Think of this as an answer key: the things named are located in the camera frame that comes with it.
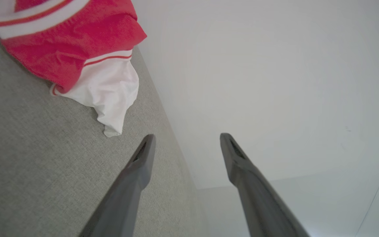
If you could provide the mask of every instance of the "red and white cloth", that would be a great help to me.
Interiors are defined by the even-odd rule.
[[[131,0],[0,0],[0,39],[50,93],[94,107],[107,137],[120,135],[137,97],[132,49],[146,34]]]

